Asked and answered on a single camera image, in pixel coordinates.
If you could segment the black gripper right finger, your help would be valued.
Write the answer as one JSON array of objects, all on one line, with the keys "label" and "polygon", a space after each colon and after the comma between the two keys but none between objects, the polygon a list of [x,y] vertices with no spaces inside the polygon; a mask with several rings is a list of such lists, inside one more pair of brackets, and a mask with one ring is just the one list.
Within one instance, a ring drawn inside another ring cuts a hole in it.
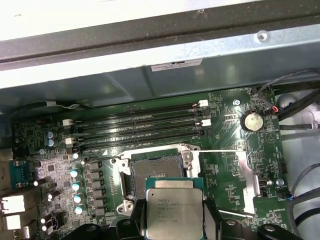
[{"label": "black gripper right finger", "polygon": [[224,219],[215,200],[203,201],[204,232],[208,240],[297,240],[292,232],[275,224],[263,224],[251,231],[234,219]]}]

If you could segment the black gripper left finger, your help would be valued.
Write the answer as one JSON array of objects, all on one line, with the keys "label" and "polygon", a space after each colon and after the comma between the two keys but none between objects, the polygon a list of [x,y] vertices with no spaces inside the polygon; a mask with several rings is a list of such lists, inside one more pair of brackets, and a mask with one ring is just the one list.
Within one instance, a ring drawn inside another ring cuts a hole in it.
[{"label": "black gripper left finger", "polygon": [[146,224],[147,201],[140,199],[129,218],[118,221],[114,226],[101,227],[87,223],[79,226],[66,236],[67,240],[143,240]]}]

